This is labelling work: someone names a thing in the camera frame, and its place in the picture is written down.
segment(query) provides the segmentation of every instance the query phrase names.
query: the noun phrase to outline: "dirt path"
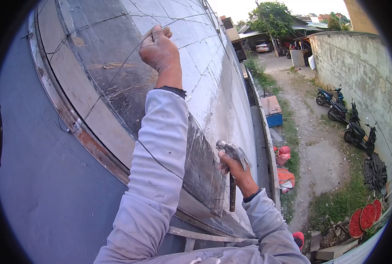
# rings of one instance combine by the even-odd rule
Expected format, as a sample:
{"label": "dirt path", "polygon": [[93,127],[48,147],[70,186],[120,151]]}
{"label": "dirt path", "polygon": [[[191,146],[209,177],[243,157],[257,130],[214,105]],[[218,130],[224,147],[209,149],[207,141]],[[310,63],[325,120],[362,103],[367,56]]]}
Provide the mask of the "dirt path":
{"label": "dirt path", "polygon": [[[300,137],[300,180],[295,184],[297,196],[292,202],[294,213],[289,227],[290,232],[295,232],[306,224],[311,196],[338,189],[346,181],[349,165],[337,147],[341,135],[321,124],[325,122],[322,115],[326,115],[328,108],[315,103],[315,86],[297,73],[277,71],[270,74],[282,87],[279,96],[290,102]],[[275,139],[273,142],[285,145]]]}

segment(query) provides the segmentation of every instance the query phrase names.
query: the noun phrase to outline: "utility pole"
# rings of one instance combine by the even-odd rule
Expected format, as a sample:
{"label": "utility pole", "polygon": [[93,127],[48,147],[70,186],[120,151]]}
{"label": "utility pole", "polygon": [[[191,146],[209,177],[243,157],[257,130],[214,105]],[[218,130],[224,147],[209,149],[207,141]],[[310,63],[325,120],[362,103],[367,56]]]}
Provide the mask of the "utility pole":
{"label": "utility pole", "polygon": [[[261,13],[261,8],[259,7],[259,4],[258,4],[258,0],[255,0],[255,2],[256,2],[256,5],[258,6],[259,15],[261,16],[262,20],[265,21],[265,18],[264,18],[264,16],[263,16],[262,13]],[[271,32],[269,31],[269,29],[268,29],[268,35],[269,35],[269,37],[271,38],[271,41],[272,41],[273,46],[274,46],[275,55],[276,55],[277,58],[278,58],[279,55],[278,55],[277,45],[275,44],[274,38],[273,38],[273,36],[271,35]]]}

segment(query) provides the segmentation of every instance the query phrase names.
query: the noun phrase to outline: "red bag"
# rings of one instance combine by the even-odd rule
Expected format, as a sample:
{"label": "red bag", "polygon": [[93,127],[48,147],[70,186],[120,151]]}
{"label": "red bag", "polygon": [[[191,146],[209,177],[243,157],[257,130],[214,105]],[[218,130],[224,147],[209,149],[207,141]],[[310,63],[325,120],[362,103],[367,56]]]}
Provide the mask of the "red bag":
{"label": "red bag", "polygon": [[282,146],[278,150],[278,156],[275,158],[275,161],[278,165],[284,165],[289,158],[290,148],[288,146]]}

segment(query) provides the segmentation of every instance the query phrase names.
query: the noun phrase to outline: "sleeve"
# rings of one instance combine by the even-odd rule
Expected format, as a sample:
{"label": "sleeve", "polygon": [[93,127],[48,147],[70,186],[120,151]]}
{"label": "sleeve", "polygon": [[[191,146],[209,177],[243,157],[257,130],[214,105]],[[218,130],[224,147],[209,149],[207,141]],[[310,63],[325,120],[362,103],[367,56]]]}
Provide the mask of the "sleeve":
{"label": "sleeve", "polygon": [[134,263],[156,255],[177,210],[183,184],[188,107],[166,90],[147,94],[130,169],[129,190],[123,195],[113,230],[95,263]]}
{"label": "sleeve", "polygon": [[250,202],[242,205],[253,232],[259,238],[261,256],[272,255],[281,263],[310,263],[308,258],[300,253],[288,231],[288,225],[275,208],[274,202],[268,198],[264,188]]}

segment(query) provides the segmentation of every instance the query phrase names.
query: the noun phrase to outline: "sky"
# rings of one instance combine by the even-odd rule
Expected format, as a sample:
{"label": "sky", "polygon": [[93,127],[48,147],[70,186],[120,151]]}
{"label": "sky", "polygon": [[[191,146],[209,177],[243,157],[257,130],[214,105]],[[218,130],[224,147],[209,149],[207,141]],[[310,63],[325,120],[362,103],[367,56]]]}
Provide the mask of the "sky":
{"label": "sky", "polygon": [[[319,15],[334,12],[341,13],[350,19],[343,0],[279,0],[278,2],[284,3],[293,15],[308,13]],[[234,24],[240,20],[248,20],[248,13],[256,8],[255,0],[208,0],[208,3],[219,17],[231,17]]]}

